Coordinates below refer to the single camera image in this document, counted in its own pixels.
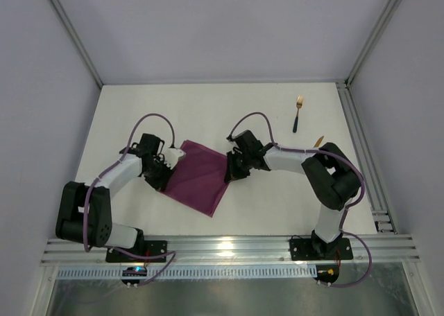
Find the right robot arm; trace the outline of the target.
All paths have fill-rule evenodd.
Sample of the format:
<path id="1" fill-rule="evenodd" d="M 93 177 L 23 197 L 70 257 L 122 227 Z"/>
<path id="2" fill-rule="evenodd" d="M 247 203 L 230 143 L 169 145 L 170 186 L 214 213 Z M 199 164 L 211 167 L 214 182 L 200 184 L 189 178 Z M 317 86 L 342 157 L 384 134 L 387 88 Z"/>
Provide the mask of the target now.
<path id="1" fill-rule="evenodd" d="M 320 259 L 335 253 L 344 235 L 349 208 L 365 194 L 362 174 L 336 144 L 305 150 L 272 143 L 238 145 L 227 153 L 227 159 L 226 183 L 247 178 L 252 169 L 304 175 L 321 204 L 318 222 L 311 233 L 311 251 Z"/>

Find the purple satin napkin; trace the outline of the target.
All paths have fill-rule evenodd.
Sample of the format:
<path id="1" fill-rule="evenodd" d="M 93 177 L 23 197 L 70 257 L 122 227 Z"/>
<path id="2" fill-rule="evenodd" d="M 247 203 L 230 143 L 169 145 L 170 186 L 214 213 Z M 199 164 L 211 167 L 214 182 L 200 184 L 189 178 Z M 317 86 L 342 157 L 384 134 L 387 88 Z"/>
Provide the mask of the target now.
<path id="1" fill-rule="evenodd" d="M 211 218 L 228 188 L 224 182 L 228 158 L 190 140 L 180 149 L 185 158 L 177 163 L 162 193 Z"/>

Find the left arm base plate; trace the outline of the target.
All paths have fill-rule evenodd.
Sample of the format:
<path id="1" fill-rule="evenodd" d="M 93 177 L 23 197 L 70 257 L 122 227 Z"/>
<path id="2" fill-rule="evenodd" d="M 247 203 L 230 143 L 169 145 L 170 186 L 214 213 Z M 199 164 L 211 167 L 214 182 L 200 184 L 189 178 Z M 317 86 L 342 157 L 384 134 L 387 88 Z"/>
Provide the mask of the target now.
<path id="1" fill-rule="evenodd" d="M 167 252 L 168 242 L 166 240 L 144 240 L 136 242 L 135 246 L 130 249 L 124 249 L 125 252 L 142 256 L 152 257 L 155 259 L 145 260 L 128 256 L 124 253 L 118 252 L 116 249 L 108 250 L 105 262 L 106 263 L 165 263 L 167 261 L 166 256 L 159 257 L 159 255 Z"/>

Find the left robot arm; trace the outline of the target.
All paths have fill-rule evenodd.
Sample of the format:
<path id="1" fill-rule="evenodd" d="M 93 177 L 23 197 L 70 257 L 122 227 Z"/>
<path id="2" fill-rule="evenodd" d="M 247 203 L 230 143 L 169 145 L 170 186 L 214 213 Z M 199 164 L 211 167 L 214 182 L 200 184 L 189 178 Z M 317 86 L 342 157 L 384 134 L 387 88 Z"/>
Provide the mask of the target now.
<path id="1" fill-rule="evenodd" d="M 70 181 L 62 190 L 55 225 L 59 239 L 91 247 L 140 248 L 141 229 L 112 221 L 113 197 L 129 182 L 144 178 L 155 191 L 164 191 L 174 168 L 162 153 L 164 141 L 144 133 L 138 143 L 120 151 L 116 163 L 88 182 Z"/>

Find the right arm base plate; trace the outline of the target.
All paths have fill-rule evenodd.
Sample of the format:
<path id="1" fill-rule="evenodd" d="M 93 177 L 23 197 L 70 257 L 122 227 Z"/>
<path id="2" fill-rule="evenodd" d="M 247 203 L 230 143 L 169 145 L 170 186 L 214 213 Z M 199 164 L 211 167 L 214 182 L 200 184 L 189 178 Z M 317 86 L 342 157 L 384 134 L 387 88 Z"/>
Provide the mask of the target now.
<path id="1" fill-rule="evenodd" d="M 349 261 L 354 258 L 350 240 L 343 236 L 331 243 L 325 243 L 316 236 L 292 236 L 289 240 L 289 252 L 292 261 Z"/>

